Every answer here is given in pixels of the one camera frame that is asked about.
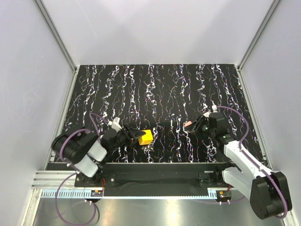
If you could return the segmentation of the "yellow socket block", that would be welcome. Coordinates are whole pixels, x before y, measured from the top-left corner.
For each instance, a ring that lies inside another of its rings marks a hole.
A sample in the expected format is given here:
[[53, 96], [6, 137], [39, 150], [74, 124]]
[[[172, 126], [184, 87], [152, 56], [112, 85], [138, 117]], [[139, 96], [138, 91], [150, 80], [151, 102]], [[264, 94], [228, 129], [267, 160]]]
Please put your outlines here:
[[139, 145], [149, 145], [153, 141], [152, 131], [150, 129], [143, 130], [145, 134], [138, 138]]

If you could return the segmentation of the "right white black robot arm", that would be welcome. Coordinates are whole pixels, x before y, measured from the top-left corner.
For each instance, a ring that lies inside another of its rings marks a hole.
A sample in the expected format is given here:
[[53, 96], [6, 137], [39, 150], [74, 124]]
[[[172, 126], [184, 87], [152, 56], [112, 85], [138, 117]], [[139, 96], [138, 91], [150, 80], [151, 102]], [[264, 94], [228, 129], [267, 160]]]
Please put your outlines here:
[[269, 217], [285, 218], [292, 210], [292, 201], [286, 176], [259, 162], [230, 134], [227, 120], [217, 110], [208, 111], [195, 121], [185, 123], [184, 130], [196, 135], [209, 137], [216, 149], [234, 163], [214, 174], [218, 186], [226, 184], [236, 188], [250, 202], [255, 215], [260, 219]]

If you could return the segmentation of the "pink plug adapter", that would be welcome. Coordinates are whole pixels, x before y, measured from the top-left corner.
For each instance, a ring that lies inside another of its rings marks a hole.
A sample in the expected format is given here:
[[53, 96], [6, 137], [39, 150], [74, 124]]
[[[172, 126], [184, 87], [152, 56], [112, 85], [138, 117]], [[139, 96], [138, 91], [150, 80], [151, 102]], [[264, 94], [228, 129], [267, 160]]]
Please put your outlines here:
[[185, 127], [188, 127], [188, 126], [191, 125], [191, 124], [192, 124], [192, 121], [188, 121], [188, 122], [185, 123], [184, 126], [185, 126]]

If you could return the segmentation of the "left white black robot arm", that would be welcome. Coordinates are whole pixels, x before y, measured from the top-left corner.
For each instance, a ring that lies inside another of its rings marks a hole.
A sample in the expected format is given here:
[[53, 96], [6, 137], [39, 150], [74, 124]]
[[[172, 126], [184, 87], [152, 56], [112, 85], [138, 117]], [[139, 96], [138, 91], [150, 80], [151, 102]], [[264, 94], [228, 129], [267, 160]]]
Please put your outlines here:
[[63, 162], [82, 174], [89, 185], [97, 186], [102, 180], [102, 168], [111, 160], [112, 153], [122, 146], [136, 144], [144, 135], [145, 131], [117, 122], [109, 122], [100, 137], [76, 126], [57, 136], [51, 148]]

